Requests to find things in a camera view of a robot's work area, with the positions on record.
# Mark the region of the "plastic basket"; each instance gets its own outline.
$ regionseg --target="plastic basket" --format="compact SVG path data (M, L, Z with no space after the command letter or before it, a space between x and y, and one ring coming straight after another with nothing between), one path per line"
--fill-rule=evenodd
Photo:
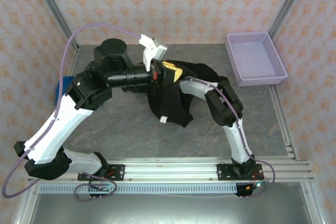
M278 84L287 72L268 33L227 34L225 44L239 87Z

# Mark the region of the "gray mat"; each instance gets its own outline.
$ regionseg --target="gray mat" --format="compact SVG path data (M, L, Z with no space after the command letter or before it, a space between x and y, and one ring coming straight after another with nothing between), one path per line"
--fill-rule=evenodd
M81 46L74 74L93 60L95 46ZM142 59L143 47L128 46L133 62ZM268 86L237 87L223 44L170 45L166 59L205 63L227 76L243 103L243 125L248 144L256 156L286 155L279 123ZM78 152L98 151L117 157L230 157L229 143L205 101L194 98L186 127L160 123L151 112L146 94L113 89L113 98L83 121L69 136L65 148Z

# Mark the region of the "patterned wallpaper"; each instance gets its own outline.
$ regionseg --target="patterned wallpaper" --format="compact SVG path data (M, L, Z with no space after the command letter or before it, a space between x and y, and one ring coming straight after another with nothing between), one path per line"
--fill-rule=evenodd
M268 31L285 0L56 0L73 31L90 22L106 22L172 43L222 43L226 33ZM135 39L107 28L92 28L80 44L115 37Z
M66 42L43 0L0 0L0 185L17 161L13 145L32 137L54 110ZM8 193L25 186L17 170ZM13 223L19 198L0 196L0 223Z
M275 45L288 72L279 90L292 136L335 221L336 0L297 0Z

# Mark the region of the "purple cable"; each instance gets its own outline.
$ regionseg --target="purple cable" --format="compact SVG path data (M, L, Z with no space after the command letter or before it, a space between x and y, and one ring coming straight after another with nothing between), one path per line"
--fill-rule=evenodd
M229 108L230 108L230 110L232 111L232 113L235 115L235 118L236 118L236 124L237 124L237 127L238 127L238 131L239 131L239 134L240 134L240 138L242 139L242 143L243 143L243 147L244 147L245 152L246 152L247 155L248 155L252 160L254 160L255 162L259 162L259 163L263 163L263 164L265 164L265 165L268 165L268 166L271 168L272 173L273 173L273 178L272 178L272 182L271 182L270 186L267 187L265 191L262 191L262 192L260 192L260 193L258 193L258 194L255 194L255 195L251 195L251 196L249 196L249 198L254 198L254 197L257 197L257 196L261 196L261 195L265 194L266 192L268 192L268 191L272 188L272 186L274 185L274 183L275 183L275 170L274 170L274 168L273 168L273 166L272 166L271 164L269 164L269 163L266 162L266 161L262 161L262 160L255 159L255 158L254 158L253 156L251 156L251 154L249 154L249 152L246 150L246 144L245 144L245 141L244 141L244 136L243 136L242 130L240 129L240 127L239 127L239 123L238 123L239 116L238 116L237 112L235 111L235 109L232 107L232 105L231 105L231 103L229 102L229 100L225 97L225 95L221 92L221 90L220 90L218 87L212 85L211 83L208 83L208 82L206 82L206 81L203 81L203 80L200 80L200 79L196 79L196 78L191 78L191 79L187 79L187 80L181 80L180 82L184 82L184 81L196 81L196 82L202 83L202 84L204 84L204 85L209 85L209 86L212 87L214 90L216 90L216 91L219 93L219 95L224 99L224 101L225 101L226 104L229 106Z
M104 180L104 181L108 181L108 182L111 182L112 184L114 184L114 190L104 196L101 196L99 197L99 199L104 199L106 197L109 197L111 196L116 190L117 190L117 184L112 181L112 180L109 180L107 178L101 178L101 177L97 177L95 175L91 175L91 174L88 174L88 173L83 173L84 175L88 176L88 177L91 177L91 178L95 178L95 179L98 179L98 180ZM80 184L78 186L75 187L74 191L73 191L73 196L74 198L79 201L79 202L88 202L88 201L91 201L91 200L95 200L96 198L88 198L88 199L80 199L78 198L77 194L76 194L76 191L78 190L79 187L81 186L94 186L93 184Z
M128 34L130 36L133 36L136 39L140 39L141 37L137 34L131 33L129 31L126 31L118 26L114 26L114 25L110 25L110 24L106 24L106 23L90 23L90 24L86 24L82 27L80 27L79 29L77 29L68 39L68 42L64 48L63 51L63 57L62 57L62 61L61 61L61 66L59 69L59 86L63 87L63 70L64 70L64 64L65 64L65 59L67 58L67 52L69 50L70 44L72 42L72 40L74 39L74 37L83 29L87 28L87 27L91 27L91 26L105 26L105 27L109 27L109 28L113 28L115 30L118 31L122 31L125 34ZM2 196L4 198L14 198L22 193L24 193L26 190L30 189L33 185L35 185L40 179L36 179L34 180L29 186L27 186L26 188L22 189L21 191L18 191L15 194L7 194L6 192L6 188L8 185L8 182L10 180L10 177L13 175L14 171L16 170L16 168L20 165L20 163L22 162L22 160L28 155L28 153L42 140L42 138L50 131L51 127L53 126L53 124L55 123L55 118L57 118L58 113L59 113L59 109L60 109L60 105L61 105L61 100L62 100L62 89L60 88L58 91L58 101L57 101L57 105L56 105L56 109L55 109L55 114L54 114L54 119L49 123L48 127L46 128L46 130L42 133L42 135L40 137L38 137L35 142L29 147L29 150L25 151L24 154L22 154L22 156L18 159L18 161L16 162L16 164L12 167L12 169L10 169L8 175L6 176L4 183L2 185Z

